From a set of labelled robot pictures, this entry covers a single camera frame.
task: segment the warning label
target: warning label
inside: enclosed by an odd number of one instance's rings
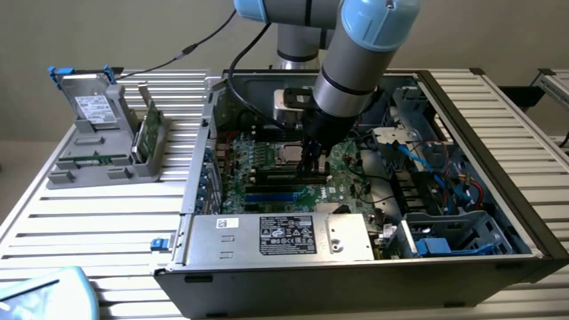
[[[260,217],[263,255],[311,255],[318,252],[312,216]]]
[[[104,95],[75,97],[87,120],[92,124],[115,123],[116,117]]]

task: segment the white wall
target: white wall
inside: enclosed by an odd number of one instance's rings
[[[0,138],[54,141],[67,130],[72,112],[47,76],[50,65],[158,65],[222,24],[232,2],[3,0]],[[414,34],[392,67],[481,67],[500,84],[527,84],[537,68],[569,68],[568,12],[568,0],[424,0]],[[236,19],[172,68],[228,67],[260,28]],[[272,62],[275,29],[242,67],[264,68]],[[533,114],[548,131],[563,134],[569,118],[557,111],[547,105]]]

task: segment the metal rail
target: metal rail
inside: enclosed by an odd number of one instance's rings
[[[469,70],[434,70],[467,121],[569,248],[569,174],[539,129],[492,82]],[[58,146],[0,227],[0,287],[79,265],[91,278],[104,319],[184,319],[150,275],[151,240],[178,229],[183,188],[206,104],[207,71],[155,71],[120,81],[130,106],[148,80],[159,109],[174,120],[160,183],[47,190]],[[162,262],[170,254],[159,255]],[[472,309],[391,311],[296,319],[569,319],[569,267],[537,284],[515,285]]]

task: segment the green circuit board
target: green circuit board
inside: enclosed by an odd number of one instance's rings
[[[343,161],[344,154],[355,158],[358,152],[355,144],[340,143],[334,147],[328,162],[331,164],[331,180],[324,185],[299,185],[295,191],[295,201],[288,202],[246,202],[246,188],[251,186],[250,172],[254,167],[268,169],[278,164],[279,148],[283,143],[260,143],[252,139],[239,136],[231,143],[234,152],[228,155],[232,165],[239,162],[239,168],[230,171],[228,165],[224,169],[223,182],[226,199],[223,202],[223,213],[295,213],[315,212],[320,203],[338,203],[348,205],[354,213],[372,215],[374,204],[362,202],[358,196],[351,194],[351,185],[358,191],[366,184],[366,179],[355,175]],[[363,195],[366,201],[372,201],[370,195]],[[247,209],[255,205],[255,211]]]

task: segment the motherboard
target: motherboard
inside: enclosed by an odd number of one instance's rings
[[[287,173],[296,170],[302,160],[300,143],[256,142],[254,137],[239,134],[228,139],[220,151],[226,161],[222,165],[223,188],[226,198],[223,213],[299,213],[335,210],[363,213],[368,218],[375,215],[374,200],[366,191],[364,177],[351,172],[362,167],[358,160],[358,148],[347,141],[334,147],[327,158],[328,174],[322,181],[311,184],[298,182]],[[271,172],[291,181],[275,183],[255,180],[255,173]]]

